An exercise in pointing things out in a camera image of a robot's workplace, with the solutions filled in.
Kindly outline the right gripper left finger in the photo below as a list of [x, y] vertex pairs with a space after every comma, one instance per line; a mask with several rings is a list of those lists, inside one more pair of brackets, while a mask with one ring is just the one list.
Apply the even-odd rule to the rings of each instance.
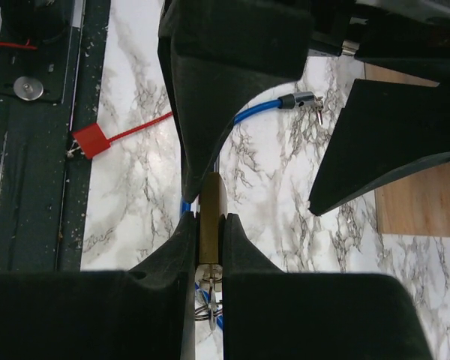
[[0, 274], [0, 359], [193, 359], [196, 230], [128, 271]]

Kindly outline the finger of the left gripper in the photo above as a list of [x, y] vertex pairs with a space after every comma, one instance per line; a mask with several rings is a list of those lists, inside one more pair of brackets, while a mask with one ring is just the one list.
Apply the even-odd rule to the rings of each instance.
[[450, 85], [357, 79], [340, 111], [309, 196], [320, 216], [450, 161]]
[[165, 1], [158, 57], [192, 202], [233, 128], [263, 92], [302, 77], [314, 29], [309, 1]]

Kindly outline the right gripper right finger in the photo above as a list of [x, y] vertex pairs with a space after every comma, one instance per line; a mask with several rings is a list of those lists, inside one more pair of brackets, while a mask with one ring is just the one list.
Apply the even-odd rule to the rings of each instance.
[[225, 359], [430, 359], [409, 293], [385, 274], [281, 271], [223, 226]]

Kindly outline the silver key bunch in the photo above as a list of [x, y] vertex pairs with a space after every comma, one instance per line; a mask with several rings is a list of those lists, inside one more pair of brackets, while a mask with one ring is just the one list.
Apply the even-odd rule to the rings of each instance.
[[199, 307], [195, 309], [195, 321], [207, 322], [209, 328], [214, 331], [219, 328], [224, 330], [223, 302], [216, 299], [215, 287], [221, 284], [221, 279], [209, 275], [202, 280], [202, 285], [195, 283], [195, 296]]

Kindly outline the blue cable lock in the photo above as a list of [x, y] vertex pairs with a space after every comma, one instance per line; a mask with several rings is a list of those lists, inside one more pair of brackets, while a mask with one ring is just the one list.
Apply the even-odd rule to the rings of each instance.
[[[275, 100], [269, 100], [263, 103], [259, 103], [254, 105], [246, 110], [238, 113], [234, 120], [233, 124], [237, 125], [240, 122], [243, 122], [245, 119], [250, 118], [258, 113], [262, 113], [268, 110], [273, 109], [281, 109], [281, 110], [292, 110], [294, 108], [299, 107], [310, 107], [316, 114], [316, 120], [320, 125], [323, 125], [323, 98], [317, 97], [313, 92], [306, 91], [294, 94], [287, 94], [282, 97], [279, 97]], [[219, 246], [220, 239], [212, 240], [211, 245], [214, 247], [211, 249], [212, 259], [205, 259], [205, 267], [210, 271], [210, 275], [216, 279], [221, 279], [219, 277], [215, 277], [217, 275], [217, 271], [215, 270], [215, 266], [218, 264], [219, 260]]]

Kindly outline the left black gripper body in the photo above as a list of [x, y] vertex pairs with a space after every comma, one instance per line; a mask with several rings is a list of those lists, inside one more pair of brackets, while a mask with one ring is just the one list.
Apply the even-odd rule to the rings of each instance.
[[450, 84], [450, 1], [312, 1], [312, 56]]

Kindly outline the brass padlock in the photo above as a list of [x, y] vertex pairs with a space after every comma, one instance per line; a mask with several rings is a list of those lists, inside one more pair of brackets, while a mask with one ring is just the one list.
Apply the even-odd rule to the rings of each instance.
[[227, 211], [227, 192], [218, 172], [210, 172], [199, 194], [199, 265], [204, 269], [201, 285], [213, 284], [222, 290], [223, 270], [220, 260], [220, 241]]

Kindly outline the red cable lock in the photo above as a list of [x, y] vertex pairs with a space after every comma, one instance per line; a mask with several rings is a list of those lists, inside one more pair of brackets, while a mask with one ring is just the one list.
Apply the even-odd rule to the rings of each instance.
[[112, 143], [121, 140], [125, 137], [128, 137], [132, 134], [135, 134], [139, 131], [145, 130], [166, 120], [173, 116], [172, 112], [168, 112], [164, 115], [159, 116], [151, 121], [148, 121], [144, 124], [133, 127], [129, 130], [126, 130], [122, 133], [116, 134], [110, 138], [107, 138], [102, 131], [101, 127], [98, 123], [90, 124], [87, 127], [84, 127], [81, 130], [75, 131], [72, 133], [73, 143], [76, 144], [74, 148], [71, 148], [67, 155], [72, 155], [75, 151], [80, 150], [81, 153], [87, 158], [91, 160], [95, 156], [105, 152], [109, 149]]

